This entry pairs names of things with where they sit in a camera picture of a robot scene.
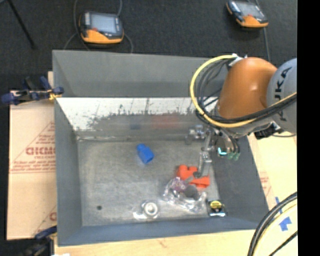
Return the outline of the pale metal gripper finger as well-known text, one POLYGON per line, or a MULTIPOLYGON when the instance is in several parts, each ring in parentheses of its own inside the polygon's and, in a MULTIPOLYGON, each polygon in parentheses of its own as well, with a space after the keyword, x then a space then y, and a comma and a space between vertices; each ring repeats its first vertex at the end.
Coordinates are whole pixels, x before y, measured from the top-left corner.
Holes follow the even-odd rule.
POLYGON ((208 176, 211 169, 211 165, 212 159, 210 157, 210 154, 208 152, 200 152, 196 176, 198 178, 208 176))
POLYGON ((195 141, 203 141, 206 137, 204 127, 202 125, 195 125, 188 129, 184 142, 186 145, 191 145, 195 141))

